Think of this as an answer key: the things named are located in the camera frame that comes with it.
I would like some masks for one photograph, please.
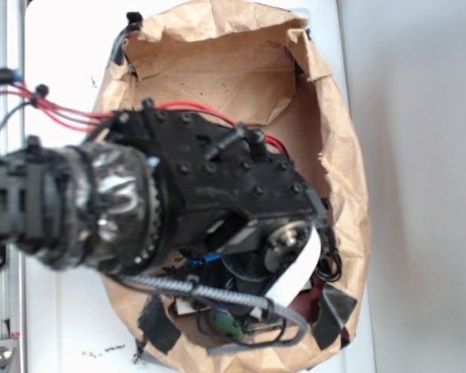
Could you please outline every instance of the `bolt head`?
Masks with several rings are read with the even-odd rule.
[[[0,368],[6,367],[11,360],[12,352],[5,347],[0,347]]]
[[[266,190],[264,189],[264,186],[262,186],[262,185],[258,185],[256,187],[254,187],[254,193],[257,196],[262,196],[265,192],[266,192]]]
[[[184,123],[184,124],[188,124],[192,121],[192,116],[189,114],[189,113],[183,113],[181,114],[181,121]]]
[[[119,115],[119,122],[121,122],[122,124],[126,124],[129,121],[130,121],[130,114],[124,112],[121,115]]]

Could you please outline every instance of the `black cable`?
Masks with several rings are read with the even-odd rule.
[[[220,340],[221,342],[234,343],[239,346],[245,346],[245,347],[252,347],[252,348],[271,347],[281,340],[287,328],[287,320],[283,319],[283,325],[281,326],[281,330],[274,340],[269,341],[269,342],[260,342],[260,343],[244,343],[242,341],[231,338],[230,336],[227,336],[227,335],[220,336],[218,334],[212,334],[212,333],[206,332],[202,327],[202,322],[200,321],[201,314],[202,314],[201,310],[198,309],[196,312],[196,328],[199,330],[200,334],[208,338],[211,338],[213,340]]]
[[[31,105],[31,101],[24,101],[23,103],[20,103],[19,105],[15,106],[12,110],[10,110],[7,113],[7,115],[2,119],[2,122],[0,122],[0,131],[7,125],[12,115],[14,115],[17,111],[21,110],[23,107],[26,107],[28,105]]]
[[[123,281],[123,280],[119,279],[119,277],[116,276],[116,275],[109,275],[108,277],[110,279],[112,279],[113,281],[117,282],[118,284],[120,284],[121,286],[123,286],[125,288],[128,288],[130,290],[139,291],[139,292],[143,292],[143,293],[150,294],[150,295],[172,295],[172,296],[175,296],[175,297],[192,298],[192,297],[190,297],[190,294],[183,293],[181,291],[167,291],[167,290],[163,291],[162,289],[139,288],[138,286],[128,284],[126,281]],[[210,307],[221,307],[221,308],[224,308],[224,309],[228,309],[227,305],[219,305],[218,303],[216,303],[214,301],[211,301],[210,299],[207,299],[207,298],[204,298],[204,297],[194,297],[194,299],[196,299],[198,302],[200,302],[200,303],[202,303],[204,305],[209,305]],[[216,335],[216,334],[210,334],[210,333],[206,332],[205,330],[203,330],[203,328],[201,326],[201,322],[200,322],[201,313],[202,312],[201,312],[200,309],[198,309],[197,312],[196,312],[196,326],[197,326],[197,329],[199,330],[199,332],[202,335],[207,336],[207,337],[209,337],[211,339],[214,339],[214,340],[220,340],[221,342],[234,343],[236,345],[244,346],[244,347],[248,347],[248,348],[263,348],[263,347],[275,346],[281,340],[282,336],[285,333],[286,327],[287,327],[287,320],[283,319],[283,325],[282,325],[281,331],[276,336],[276,338],[274,340],[272,340],[270,342],[261,342],[261,343],[243,343],[243,342],[235,340],[235,339],[233,339],[233,338],[231,338],[229,336],[219,336],[219,335]]]
[[[114,123],[114,117],[107,119],[105,122],[102,122],[95,129],[86,136],[86,139],[83,141],[84,143],[94,141],[104,130],[109,129],[110,126]]]

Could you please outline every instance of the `brown cardboard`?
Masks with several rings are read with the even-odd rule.
[[[265,126],[287,146],[297,169],[322,197],[330,197],[342,278],[333,285],[362,300],[370,254],[370,221],[363,158],[352,121],[332,73],[308,39],[307,23],[293,13],[240,0],[194,0],[143,22],[128,35],[128,61],[111,62],[97,111],[137,109],[144,97],[157,104],[192,100],[251,125]],[[294,72],[294,61],[305,71]],[[137,321],[147,296],[104,280],[111,304],[140,340]],[[353,339],[360,302],[346,324]],[[186,336],[164,363],[189,372],[291,372],[312,367],[340,351],[338,339],[321,351],[309,333],[296,347],[208,357]],[[296,328],[287,334],[294,335]],[[256,340],[273,338],[263,333]]]

